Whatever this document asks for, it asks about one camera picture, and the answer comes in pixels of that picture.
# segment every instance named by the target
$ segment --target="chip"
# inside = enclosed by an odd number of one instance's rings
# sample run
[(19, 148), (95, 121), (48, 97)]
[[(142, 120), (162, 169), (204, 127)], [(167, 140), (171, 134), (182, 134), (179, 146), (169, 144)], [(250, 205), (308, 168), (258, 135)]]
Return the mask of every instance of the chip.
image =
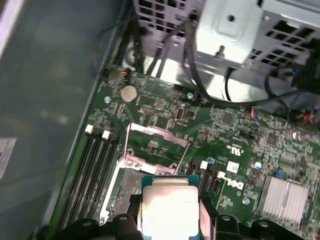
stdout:
[(274, 134), (269, 134), (267, 140), (266, 140), (266, 143), (269, 144), (269, 145), (276, 145), (277, 143), (277, 140), (278, 140), (278, 137)]
[(231, 125), (234, 120), (234, 116), (230, 113), (226, 113), (223, 115), (222, 122), (227, 125)]

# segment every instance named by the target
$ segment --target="aluminum heatsink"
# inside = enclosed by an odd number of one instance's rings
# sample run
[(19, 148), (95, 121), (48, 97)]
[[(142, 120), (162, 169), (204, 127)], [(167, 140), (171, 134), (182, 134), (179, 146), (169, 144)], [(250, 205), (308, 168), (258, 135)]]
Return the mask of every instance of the aluminum heatsink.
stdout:
[(307, 199), (307, 187), (267, 176), (257, 210), (284, 221), (299, 224)]

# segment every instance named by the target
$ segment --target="cpu socket lever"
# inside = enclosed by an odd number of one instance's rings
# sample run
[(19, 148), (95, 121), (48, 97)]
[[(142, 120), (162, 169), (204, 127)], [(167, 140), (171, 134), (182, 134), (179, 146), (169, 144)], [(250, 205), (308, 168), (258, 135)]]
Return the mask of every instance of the cpu socket lever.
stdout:
[(156, 126), (141, 126), (139, 124), (136, 124), (136, 123), (130, 123), (126, 129), (126, 137), (125, 137), (125, 144), (124, 144), (124, 159), (125, 160), (132, 160), (132, 161), (136, 161), (136, 160), (139, 160), (138, 157), (136, 156), (132, 156), (128, 153), (128, 143), (129, 143), (129, 138), (130, 138), (130, 133), (131, 131), (138, 131), (138, 132), (141, 132), (143, 134), (147, 134), (147, 135), (160, 135), (163, 137), (163, 139), (167, 140), (168, 142), (172, 142), (174, 144), (178, 144), (180, 146), (182, 146), (184, 148), (184, 152), (177, 164), (177, 167), (175, 168), (175, 170), (173, 171), (172, 174), (176, 175), (178, 174), (179, 172), (179, 168), (182, 164), (182, 161), (184, 159), (184, 157), (186, 156), (186, 153), (188, 151), (188, 148), (189, 148), (189, 141), (187, 140), (184, 140), (184, 139), (181, 139), (179, 137), (176, 137), (174, 136), (171, 132), (165, 130), (165, 129), (162, 129), (162, 128), (159, 128), (159, 127), (156, 127)]

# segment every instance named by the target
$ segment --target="screw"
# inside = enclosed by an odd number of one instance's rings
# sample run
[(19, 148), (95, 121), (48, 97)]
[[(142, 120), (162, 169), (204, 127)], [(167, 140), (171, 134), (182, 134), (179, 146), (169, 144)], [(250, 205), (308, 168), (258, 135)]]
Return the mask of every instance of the screw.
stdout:
[(231, 218), (229, 216), (227, 216), (227, 215), (224, 215), (224, 216), (222, 216), (222, 220), (230, 221)]
[(90, 221), (87, 221), (84, 224), (82, 224), (82, 226), (84, 226), (84, 227), (89, 227), (91, 225), (92, 225), (92, 222), (90, 222)]
[(259, 225), (264, 228), (267, 228), (269, 226), (268, 223), (266, 223), (265, 221), (260, 221)]
[(250, 198), (248, 198), (247, 196), (245, 196), (243, 199), (242, 199), (242, 203), (244, 205), (249, 205), (250, 204)]
[(104, 102), (105, 102), (106, 104), (109, 104), (109, 103), (111, 102), (111, 97), (106, 96), (106, 97), (104, 98)]
[(173, 46), (179, 47), (179, 43), (180, 43), (180, 42), (176, 40), (176, 41), (173, 42)]
[(133, 162), (131, 160), (126, 161), (125, 165), (127, 167), (131, 167), (133, 165)]
[(194, 98), (194, 94), (192, 92), (188, 92), (186, 97), (191, 100)]

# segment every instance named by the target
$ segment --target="gray metal panel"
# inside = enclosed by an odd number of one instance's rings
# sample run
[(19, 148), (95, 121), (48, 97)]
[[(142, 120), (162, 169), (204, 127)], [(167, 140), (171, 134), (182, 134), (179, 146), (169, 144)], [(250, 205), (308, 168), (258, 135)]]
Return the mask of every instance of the gray metal panel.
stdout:
[[(0, 138), (17, 137), (0, 180), (1, 240), (24, 240), (50, 220), (96, 82), (95, 37), (119, 18), (123, 5), (24, 3), (0, 64)], [(106, 34), (109, 43), (114, 33)]]
[[(170, 22), (167, 18), (167, 14), (171, 14), (171, 11), (174, 11), (175, 14), (178, 14), (178, 11), (180, 11), (182, 16), (186, 16), (188, 10), (190, 11), (196, 3), (198, 4), (197, 9), (201, 11), (203, 4), (206, 1), (188, 0), (185, 2), (185, 10), (182, 11), (179, 9), (179, 4), (184, 2), (182, 0), (176, 1), (176, 6), (178, 7), (174, 9), (168, 7), (169, 0), (134, 0), (135, 9), (142, 17), (147, 16), (141, 14), (140, 7), (143, 7), (146, 3), (151, 4), (151, 7), (149, 7), (151, 15), (148, 16), (150, 21), (144, 18), (139, 20), (140, 24), (148, 28), (150, 32), (143, 40), (145, 54), (149, 56), (145, 62), (146, 67), (152, 61), (155, 50), (166, 32), (165, 24), (163, 25), (162, 31), (157, 30), (157, 25), (160, 25), (162, 22), (157, 23), (157, 20), (161, 20), (161, 18), (159, 14), (157, 15), (156, 4), (162, 2), (160, 5), (165, 6), (165, 11), (163, 13), (164, 22)], [(235, 66), (237, 67), (237, 70), (232, 73), (229, 81), (231, 99), (234, 102), (241, 102), (266, 98), (267, 95), (264, 91), (265, 75), (270, 70), (275, 69), (276, 67), (286, 66), (290, 62), (304, 64), (305, 60), (310, 55), (307, 49), (308, 42), (313, 38), (320, 39), (320, 28), (316, 27), (319, 22), (316, 22), (315, 19), (310, 18), (308, 21), (304, 21), (304, 15), (299, 17), (300, 14), (297, 14), (298, 18), (294, 21), (290, 17), (290, 14), (300, 13), (300, 11), (306, 11), (308, 16), (312, 16), (312, 13), (318, 12), (319, 10), (318, 5), (320, 3), (318, 3), (317, 0), (305, 0), (301, 4), (298, 0), (264, 0), (263, 2), (265, 3), (265, 5), (262, 6), (262, 9), (265, 10), (263, 19), (260, 23), (252, 52), (242, 66), (227, 60), (216, 60), (213, 56), (201, 52), (196, 53), (196, 61), (198, 62), (201, 80), (211, 96), (222, 98), (223, 75), (228, 66)], [(269, 6), (268, 3), (271, 2), (281, 3), (282, 8), (294, 6), (297, 12), (283, 15), (280, 10), (274, 9), (274, 7), (268, 10), (265, 6)], [(172, 23), (177, 25), (179, 24), (179, 21), (173, 21)], [(281, 26), (283, 23), (288, 23), (288, 27), (293, 26), (293, 28), (289, 30), (283, 29), (283, 26)], [(185, 38), (183, 35), (175, 36), (171, 41), (170, 50), (163, 51), (164, 53), (167, 53), (167, 61), (161, 79), (170, 83), (181, 83), (190, 87), (189, 81), (186, 79), (181, 68), (184, 42)], [(283, 80), (282, 78), (273, 78), (270, 80), (270, 85), (276, 94), (293, 90), (288, 87), (290, 85), (290, 79)], [(292, 103), (293, 99), (294, 97), (289, 97), (286, 98), (285, 101), (287, 104), (292, 104), (291, 107), (296, 109), (311, 109), (313, 102), (316, 102), (316, 108), (320, 107), (320, 101), (318, 101), (319, 97), (313, 94), (303, 93), (298, 99), (294, 100), (294, 103)], [(283, 113), (282, 107), (276, 102), (264, 105), (262, 106), (262, 109), (272, 113)]]

